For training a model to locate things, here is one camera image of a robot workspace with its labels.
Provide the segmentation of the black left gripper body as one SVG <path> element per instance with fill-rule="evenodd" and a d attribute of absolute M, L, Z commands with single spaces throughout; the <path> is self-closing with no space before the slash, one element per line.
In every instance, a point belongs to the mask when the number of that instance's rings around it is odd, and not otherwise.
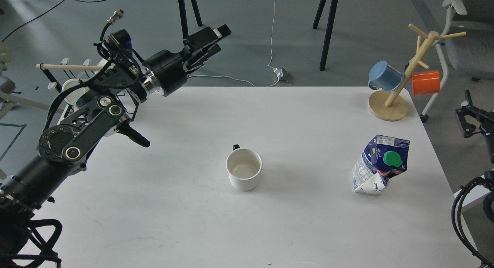
<path fill-rule="evenodd" d="M 152 73 L 159 93 L 169 96 L 186 83 L 187 74 L 192 71 L 191 62 L 199 52 L 188 46 L 180 52 L 163 49 L 145 59 L 143 66 Z"/>

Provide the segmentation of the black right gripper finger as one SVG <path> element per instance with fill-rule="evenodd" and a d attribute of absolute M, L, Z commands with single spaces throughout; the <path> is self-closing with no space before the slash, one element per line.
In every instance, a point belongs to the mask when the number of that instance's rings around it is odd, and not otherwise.
<path fill-rule="evenodd" d="M 473 105 L 469 90 L 465 90 L 465 101 L 462 102 L 461 108 L 455 110 L 459 126 L 463 131 L 463 137 L 469 138 L 474 134 L 481 133 L 485 137 L 493 137 L 494 133 L 494 113 L 477 108 Z M 476 126 L 466 121 L 466 116 L 473 117 L 480 122 L 479 131 L 475 131 Z"/>

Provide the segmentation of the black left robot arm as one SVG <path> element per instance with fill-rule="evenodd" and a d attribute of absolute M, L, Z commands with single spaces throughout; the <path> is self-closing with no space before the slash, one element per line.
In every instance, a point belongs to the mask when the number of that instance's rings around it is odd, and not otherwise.
<path fill-rule="evenodd" d="M 149 147 L 150 142 L 130 127 L 130 117 L 118 94 L 130 94 L 135 108 L 150 94 L 169 96 L 221 48 L 220 40 L 231 34 L 224 24 L 205 27 L 186 36 L 180 52 L 161 50 L 142 59 L 132 48 L 129 33 L 122 29 L 106 34 L 109 26 L 122 18 L 116 11 L 107 20 L 95 43 L 105 60 L 86 81 L 60 92 L 51 103 L 45 127 L 34 155 L 18 172 L 1 180 L 1 267 L 17 268 L 18 260 L 28 260 L 28 268 L 46 261 L 61 266 L 53 250 L 63 226 L 57 219 L 33 219 L 35 210 L 69 176 L 86 170 L 95 147 L 110 131 Z"/>

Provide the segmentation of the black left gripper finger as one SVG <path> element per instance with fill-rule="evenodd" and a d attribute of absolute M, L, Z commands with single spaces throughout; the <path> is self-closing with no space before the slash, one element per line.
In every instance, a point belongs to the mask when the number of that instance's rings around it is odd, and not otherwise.
<path fill-rule="evenodd" d="M 192 52 L 184 61 L 184 71 L 186 74 L 191 74 L 204 66 L 210 57 L 220 52 L 221 48 L 218 44 L 214 44 Z"/>
<path fill-rule="evenodd" d="M 231 33 L 232 31 L 227 24 L 224 24 L 216 29 L 205 27 L 183 40 L 183 51 L 196 52 L 202 49 L 210 48 L 220 40 L 228 37 Z"/>

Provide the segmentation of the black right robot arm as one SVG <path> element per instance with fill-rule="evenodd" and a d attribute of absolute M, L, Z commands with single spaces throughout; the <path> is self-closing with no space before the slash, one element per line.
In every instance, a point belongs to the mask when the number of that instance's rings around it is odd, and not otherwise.
<path fill-rule="evenodd" d="M 473 105 L 469 90 L 465 90 L 465 101 L 461 108 L 455 110 L 459 126 L 462 128 L 463 137 L 470 138 L 475 134 L 482 134 L 484 137 L 489 159 L 494 162 L 494 114 L 493 111 L 485 111 Z M 450 218 L 452 227 L 469 252 L 480 260 L 481 268 L 492 268 L 493 262 L 471 244 L 462 227 L 462 209 L 469 209 L 476 205 L 483 206 L 483 212 L 489 221 L 494 221 L 493 214 L 493 170 L 485 171 L 482 177 L 476 177 L 462 186 L 455 193 L 452 203 Z"/>

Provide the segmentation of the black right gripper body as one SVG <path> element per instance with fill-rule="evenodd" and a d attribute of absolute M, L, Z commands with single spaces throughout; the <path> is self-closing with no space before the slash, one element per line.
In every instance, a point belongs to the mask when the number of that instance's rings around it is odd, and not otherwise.
<path fill-rule="evenodd" d="M 489 120 L 481 122 L 480 132 L 484 136 L 490 162 L 494 163 L 494 123 Z"/>

